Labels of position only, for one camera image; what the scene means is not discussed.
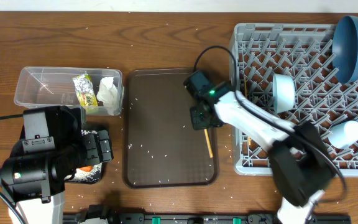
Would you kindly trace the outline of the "light blue rice bowl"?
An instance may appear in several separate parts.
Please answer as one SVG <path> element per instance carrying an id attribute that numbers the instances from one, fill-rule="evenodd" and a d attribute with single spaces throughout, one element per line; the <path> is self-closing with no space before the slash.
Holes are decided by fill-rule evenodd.
<path id="1" fill-rule="evenodd" d="M 273 108 L 275 113 L 291 110 L 295 105 L 295 85 L 288 75 L 273 76 Z"/>

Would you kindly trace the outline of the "blue plate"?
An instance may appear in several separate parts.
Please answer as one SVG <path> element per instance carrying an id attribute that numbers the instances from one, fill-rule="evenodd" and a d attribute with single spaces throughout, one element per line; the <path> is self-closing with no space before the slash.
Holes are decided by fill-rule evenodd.
<path id="1" fill-rule="evenodd" d="M 338 22 L 332 53 L 333 67 L 338 69 L 337 80 L 342 84 L 358 80 L 358 17 L 344 16 Z"/>

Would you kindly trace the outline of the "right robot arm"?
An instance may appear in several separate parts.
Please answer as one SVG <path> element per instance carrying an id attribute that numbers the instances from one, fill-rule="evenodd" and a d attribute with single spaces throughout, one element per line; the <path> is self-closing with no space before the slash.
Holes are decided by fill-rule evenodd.
<path id="1" fill-rule="evenodd" d="M 224 124 L 250 136 L 267 152 L 273 180 L 282 195 L 280 223 L 308 223 L 315 205 L 337 174 L 313 124 L 295 125 L 271 115 L 247 100 L 228 82 L 215 85 L 201 71 L 184 86 L 196 100 L 190 110 L 195 130 Z"/>

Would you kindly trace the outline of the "light blue cup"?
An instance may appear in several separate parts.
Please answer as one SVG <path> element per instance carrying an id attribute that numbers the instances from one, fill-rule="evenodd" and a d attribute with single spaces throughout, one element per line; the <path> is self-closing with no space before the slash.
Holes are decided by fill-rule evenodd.
<path id="1" fill-rule="evenodd" d="M 329 130 L 331 132 L 328 136 L 329 142 L 338 149 L 345 149 L 358 141 L 357 121 L 346 121 L 331 127 Z"/>

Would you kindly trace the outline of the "wooden chopstick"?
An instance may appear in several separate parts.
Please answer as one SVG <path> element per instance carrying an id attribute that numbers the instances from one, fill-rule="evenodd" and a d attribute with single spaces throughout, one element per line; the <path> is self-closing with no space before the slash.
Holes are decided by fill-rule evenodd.
<path id="1" fill-rule="evenodd" d="M 244 77 L 244 96 L 247 98 L 247 79 Z M 251 145 L 251 138 L 247 136 L 247 146 Z"/>
<path id="2" fill-rule="evenodd" d="M 204 129 L 204 136 L 205 136 L 205 140 L 206 140 L 206 144 L 207 144 L 207 148 L 208 148 L 209 157 L 213 158 L 213 150 L 211 147 L 211 141 L 210 141 L 209 132 L 207 129 Z"/>

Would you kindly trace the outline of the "orange carrot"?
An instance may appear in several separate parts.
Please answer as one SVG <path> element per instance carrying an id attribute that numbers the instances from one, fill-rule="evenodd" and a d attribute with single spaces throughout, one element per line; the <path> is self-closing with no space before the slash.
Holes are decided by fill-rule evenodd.
<path id="1" fill-rule="evenodd" d="M 80 167 L 79 170 L 83 172 L 91 172 L 93 170 L 93 166 Z"/>

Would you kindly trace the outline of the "green yellow snack wrapper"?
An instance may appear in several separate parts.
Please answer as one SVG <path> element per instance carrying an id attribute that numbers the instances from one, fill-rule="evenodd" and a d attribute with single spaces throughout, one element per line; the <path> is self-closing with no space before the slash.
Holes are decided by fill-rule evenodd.
<path id="1" fill-rule="evenodd" d="M 84 73 L 73 77 L 75 93 L 80 105 L 86 110 L 87 114 L 98 112 L 98 102 L 93 90 L 91 77 Z"/>

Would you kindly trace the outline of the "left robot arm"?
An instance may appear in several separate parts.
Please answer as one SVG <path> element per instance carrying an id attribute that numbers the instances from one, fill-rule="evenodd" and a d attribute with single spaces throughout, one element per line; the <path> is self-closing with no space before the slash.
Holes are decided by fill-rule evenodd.
<path id="1" fill-rule="evenodd" d="M 0 168 L 13 223 L 62 223 L 65 182 L 77 169 L 113 159 L 107 130 L 85 129 L 82 107 L 25 110 L 20 139 Z"/>

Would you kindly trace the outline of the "white napkin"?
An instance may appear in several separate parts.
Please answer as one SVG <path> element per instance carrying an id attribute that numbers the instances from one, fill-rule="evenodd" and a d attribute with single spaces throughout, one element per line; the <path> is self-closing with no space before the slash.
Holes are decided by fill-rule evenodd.
<path id="1" fill-rule="evenodd" d="M 118 109 L 118 96 L 117 87 L 114 85 L 114 78 L 102 78 L 96 97 L 98 101 L 103 103 L 109 115 L 114 115 L 114 112 Z"/>

